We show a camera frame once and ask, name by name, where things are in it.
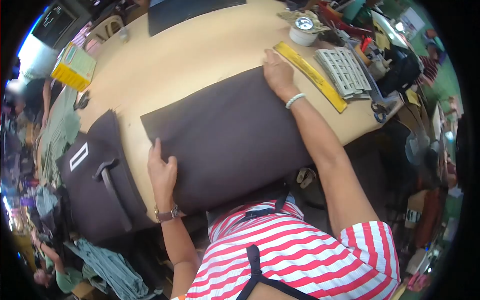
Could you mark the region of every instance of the hand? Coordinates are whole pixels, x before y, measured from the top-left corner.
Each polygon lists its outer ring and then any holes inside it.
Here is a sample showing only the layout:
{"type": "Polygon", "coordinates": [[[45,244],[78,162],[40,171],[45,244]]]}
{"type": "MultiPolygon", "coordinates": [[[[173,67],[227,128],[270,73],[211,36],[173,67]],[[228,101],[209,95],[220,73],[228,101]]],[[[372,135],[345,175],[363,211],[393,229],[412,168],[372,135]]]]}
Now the hand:
{"type": "Polygon", "coordinates": [[[160,139],[155,140],[155,145],[148,152],[148,176],[153,187],[153,194],[158,210],[166,213],[173,208],[173,187],[177,182],[177,159],[168,158],[168,163],[161,157],[162,149],[160,139]]]}
{"type": "Polygon", "coordinates": [[[42,118],[42,128],[46,128],[47,127],[47,122],[48,122],[48,114],[50,112],[45,110],[45,112],[43,113],[43,118],[42,118]]]}
{"type": "Polygon", "coordinates": [[[32,230],[32,232],[30,233],[30,236],[32,238],[32,243],[38,247],[38,244],[40,244],[40,240],[36,236],[36,229],[32,230]]]}
{"type": "Polygon", "coordinates": [[[264,76],[275,94],[287,103],[300,93],[293,84],[293,68],[271,49],[265,49],[264,76]]]}

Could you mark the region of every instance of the green shirt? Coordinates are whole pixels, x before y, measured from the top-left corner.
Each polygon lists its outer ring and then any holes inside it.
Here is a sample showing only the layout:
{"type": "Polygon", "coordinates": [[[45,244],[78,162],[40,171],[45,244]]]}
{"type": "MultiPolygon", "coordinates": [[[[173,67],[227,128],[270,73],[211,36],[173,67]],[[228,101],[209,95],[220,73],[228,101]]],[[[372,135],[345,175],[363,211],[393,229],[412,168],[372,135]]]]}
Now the green shirt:
{"type": "MultiPolygon", "coordinates": [[[[51,266],[54,266],[53,261],[48,256],[45,256],[45,265],[47,266],[47,269],[51,266]]],[[[65,267],[64,270],[65,274],[62,274],[58,271],[55,271],[55,274],[57,285],[59,286],[60,290],[65,294],[68,294],[84,279],[84,277],[82,272],[75,270],[74,268],[65,267]]]]}

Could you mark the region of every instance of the striped shirt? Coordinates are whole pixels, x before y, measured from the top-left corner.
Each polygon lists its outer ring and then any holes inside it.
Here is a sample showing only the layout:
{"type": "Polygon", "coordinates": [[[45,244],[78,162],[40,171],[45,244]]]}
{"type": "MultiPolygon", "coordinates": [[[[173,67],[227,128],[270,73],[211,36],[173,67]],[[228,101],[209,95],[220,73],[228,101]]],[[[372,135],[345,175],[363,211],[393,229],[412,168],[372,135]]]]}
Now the striped shirt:
{"type": "Polygon", "coordinates": [[[244,205],[218,218],[209,228],[212,243],[186,299],[236,299],[251,277],[246,248],[253,244],[265,277],[316,298],[390,298],[400,277],[387,224],[355,224],[336,240],[305,223],[289,202],[282,214],[236,224],[247,211],[274,207],[275,200],[244,205]]]}
{"type": "MultiPolygon", "coordinates": [[[[438,74],[437,62],[432,60],[430,57],[424,56],[424,55],[419,55],[419,58],[423,63],[423,67],[424,67],[423,75],[425,75],[425,77],[427,77],[432,82],[434,82],[438,74]]],[[[420,77],[417,78],[414,84],[416,85],[424,84],[423,79],[420,77]]]]}

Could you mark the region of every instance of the bracelet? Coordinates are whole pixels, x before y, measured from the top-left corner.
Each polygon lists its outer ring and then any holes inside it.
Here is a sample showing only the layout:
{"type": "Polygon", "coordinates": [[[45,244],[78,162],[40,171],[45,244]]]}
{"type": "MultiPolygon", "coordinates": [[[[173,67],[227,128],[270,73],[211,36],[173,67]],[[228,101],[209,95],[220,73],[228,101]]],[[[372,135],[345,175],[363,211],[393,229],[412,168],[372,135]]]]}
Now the bracelet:
{"type": "Polygon", "coordinates": [[[304,93],[300,93],[300,94],[297,94],[297,95],[293,96],[292,99],[290,99],[287,102],[287,104],[285,104],[285,108],[290,109],[290,106],[292,106],[293,102],[295,102],[295,100],[297,100],[298,98],[302,98],[302,97],[305,97],[304,93]]]}

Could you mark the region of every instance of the wristwatch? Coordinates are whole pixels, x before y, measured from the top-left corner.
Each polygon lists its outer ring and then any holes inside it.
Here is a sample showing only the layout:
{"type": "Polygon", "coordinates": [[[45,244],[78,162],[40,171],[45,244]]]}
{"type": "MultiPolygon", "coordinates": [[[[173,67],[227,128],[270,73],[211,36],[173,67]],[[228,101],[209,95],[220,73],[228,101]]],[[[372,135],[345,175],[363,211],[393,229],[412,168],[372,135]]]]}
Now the wristwatch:
{"type": "Polygon", "coordinates": [[[158,210],[158,207],[155,205],[155,216],[159,223],[170,221],[177,218],[180,215],[179,207],[175,204],[172,210],[168,213],[161,213],[158,210]]]}

